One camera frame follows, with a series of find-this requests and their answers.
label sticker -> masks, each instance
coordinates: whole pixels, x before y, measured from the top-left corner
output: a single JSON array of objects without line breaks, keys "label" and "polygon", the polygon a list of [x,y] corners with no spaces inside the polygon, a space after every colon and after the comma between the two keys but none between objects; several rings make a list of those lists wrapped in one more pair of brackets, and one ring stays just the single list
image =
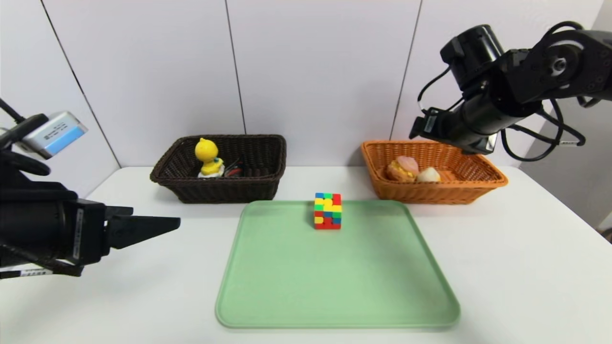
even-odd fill
[{"label": "label sticker", "polygon": [[430,133],[431,130],[433,129],[433,124],[436,122],[436,118],[438,118],[437,116],[429,116],[429,118],[427,119],[427,123],[425,124],[425,129],[424,131],[426,133]]},{"label": "label sticker", "polygon": [[81,233],[83,232],[83,210],[76,210],[75,244],[72,249],[72,258],[78,259],[81,255]]}]

colorful cube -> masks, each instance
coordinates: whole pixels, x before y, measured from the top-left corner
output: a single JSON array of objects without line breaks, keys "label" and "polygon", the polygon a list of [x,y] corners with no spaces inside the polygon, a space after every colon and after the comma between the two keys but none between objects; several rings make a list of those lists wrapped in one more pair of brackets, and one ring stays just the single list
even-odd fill
[{"label": "colorful cube", "polygon": [[315,194],[315,229],[339,230],[342,225],[342,197],[339,193]]}]

rubber duck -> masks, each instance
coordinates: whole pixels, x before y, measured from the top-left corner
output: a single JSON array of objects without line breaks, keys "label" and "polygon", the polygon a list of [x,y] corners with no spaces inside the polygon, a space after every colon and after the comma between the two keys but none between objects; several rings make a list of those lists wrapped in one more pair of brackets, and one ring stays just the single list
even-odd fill
[{"label": "rubber duck", "polygon": [[200,169],[200,178],[213,178],[223,176],[225,166],[223,160],[217,157],[219,149],[217,145],[211,140],[200,138],[200,142],[195,145],[195,157],[203,162],[202,168]]}]

white table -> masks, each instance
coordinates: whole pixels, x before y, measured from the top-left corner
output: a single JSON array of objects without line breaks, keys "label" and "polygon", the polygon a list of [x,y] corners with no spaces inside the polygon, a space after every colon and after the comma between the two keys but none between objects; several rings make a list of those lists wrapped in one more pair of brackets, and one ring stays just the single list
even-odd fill
[{"label": "white table", "polygon": [[[469,206],[409,205],[461,304],[446,331],[231,330],[214,305],[244,204],[187,205],[115,172],[89,197],[181,227],[113,250],[80,278],[0,282],[0,343],[612,343],[612,245],[516,168]],[[375,198],[365,168],[289,167],[277,200]]]}]

plastic tray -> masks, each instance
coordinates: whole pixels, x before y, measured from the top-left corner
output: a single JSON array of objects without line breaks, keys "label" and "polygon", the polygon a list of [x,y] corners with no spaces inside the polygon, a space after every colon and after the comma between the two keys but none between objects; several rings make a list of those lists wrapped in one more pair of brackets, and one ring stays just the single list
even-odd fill
[{"label": "plastic tray", "polygon": [[217,299],[235,328],[446,327],[460,307],[406,207],[344,201],[342,229],[313,229],[313,203],[243,211]]}]

